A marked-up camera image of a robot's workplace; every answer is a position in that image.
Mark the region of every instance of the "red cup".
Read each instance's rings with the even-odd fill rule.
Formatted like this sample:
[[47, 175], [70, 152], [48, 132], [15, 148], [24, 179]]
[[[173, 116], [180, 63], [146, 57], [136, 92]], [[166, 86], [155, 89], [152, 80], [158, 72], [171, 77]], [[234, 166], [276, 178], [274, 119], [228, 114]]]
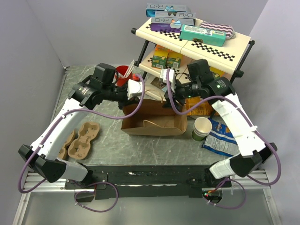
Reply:
[[[119, 74], [125, 75], [126, 71], [128, 70], [128, 66], [118, 66], [117, 67], [117, 71]], [[122, 87], [126, 81], [128, 81], [129, 79], [132, 79], [132, 73], [130, 73], [130, 75], [127, 78], [121, 78], [119, 76], [118, 80], [117, 80], [117, 86], [118, 87]]]

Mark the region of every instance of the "black and white checkered strip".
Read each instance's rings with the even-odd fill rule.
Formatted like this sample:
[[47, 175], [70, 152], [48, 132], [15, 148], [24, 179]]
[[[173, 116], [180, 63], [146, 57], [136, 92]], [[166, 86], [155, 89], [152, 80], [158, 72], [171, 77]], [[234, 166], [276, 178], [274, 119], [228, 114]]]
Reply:
[[231, 61], [231, 62], [235, 58], [234, 55], [229, 55], [228, 53], [219, 52], [217, 49], [213, 49], [212, 47], [208, 47], [207, 45], [205, 45], [201, 42], [198, 42], [198, 41], [194, 41], [192, 46], [196, 46], [197, 48], [200, 48], [204, 51], [207, 51], [208, 53], [212, 53], [213, 55], [217, 55], [218, 57], [223, 57], [224, 59], [229, 59], [229, 61]]
[[[147, 29], [151, 29], [151, 24], [149, 24], [147, 27]], [[179, 41], [182, 41], [182, 39], [179, 38], [179, 34], [177, 33], [172, 33], [172, 32], [166, 32], [166, 31], [156, 31], [156, 32], [159, 32], [160, 34], [163, 34], [165, 36], [169, 36], [169, 38], [173, 38], [175, 40], [179, 40]]]
[[[152, 57], [150, 57], [150, 58], [147, 60], [147, 62], [152, 62]], [[166, 68], [166, 69], [173, 69], [173, 70], [175, 70], [175, 75], [177, 75], [177, 74], [180, 72], [180, 70], [178, 70], [177, 68], [171, 67], [171, 66], [166, 66], [165, 68]]]

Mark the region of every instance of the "striped pouch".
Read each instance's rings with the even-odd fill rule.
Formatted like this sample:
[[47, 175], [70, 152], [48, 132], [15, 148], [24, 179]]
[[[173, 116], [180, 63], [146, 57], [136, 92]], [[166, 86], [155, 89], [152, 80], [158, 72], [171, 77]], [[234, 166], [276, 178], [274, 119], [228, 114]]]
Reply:
[[201, 28], [207, 28], [210, 30], [217, 30], [222, 31], [226, 33], [226, 40], [229, 40], [231, 38], [235, 38], [235, 32], [232, 26], [229, 25], [222, 25], [222, 24], [213, 24], [210, 22], [202, 22], [200, 24]]

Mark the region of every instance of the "marble tabletop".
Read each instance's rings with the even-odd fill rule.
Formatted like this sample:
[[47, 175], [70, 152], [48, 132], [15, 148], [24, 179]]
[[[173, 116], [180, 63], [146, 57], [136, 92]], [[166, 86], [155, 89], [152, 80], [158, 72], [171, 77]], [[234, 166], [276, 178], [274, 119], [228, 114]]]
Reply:
[[[61, 110], [73, 85], [92, 75], [94, 68], [95, 65], [71, 66], [66, 69], [66, 79], [55, 114]], [[111, 116], [123, 115], [116, 102], [103, 101], [94, 110]], [[191, 138], [195, 120], [190, 117], [184, 134], [164, 137], [128, 135], [120, 130], [121, 120], [111, 120], [94, 114], [88, 114], [77, 126], [76, 132], [87, 121], [98, 122], [101, 126], [98, 137], [91, 142], [92, 148], [88, 156], [84, 160], [71, 157], [66, 160], [86, 165], [210, 165], [227, 158], [203, 149], [202, 142]]]

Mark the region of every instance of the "white wall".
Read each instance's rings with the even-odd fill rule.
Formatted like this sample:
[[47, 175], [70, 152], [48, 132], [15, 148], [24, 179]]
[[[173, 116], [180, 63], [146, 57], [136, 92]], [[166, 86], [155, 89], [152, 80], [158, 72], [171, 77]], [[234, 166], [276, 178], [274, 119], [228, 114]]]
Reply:
[[0, 224], [12, 224], [21, 194], [18, 154], [50, 122], [63, 68], [25, 0], [0, 3]]
[[[299, 224], [300, 1], [269, 0], [250, 33], [256, 44], [234, 84], [258, 130], [278, 146], [282, 176], [272, 186], [284, 225]], [[273, 180], [276, 161], [265, 166]]]
[[131, 34], [147, 21], [147, 3], [186, 4], [197, 17], [249, 34], [267, 0], [27, 0], [64, 66], [129, 64], [143, 40]]

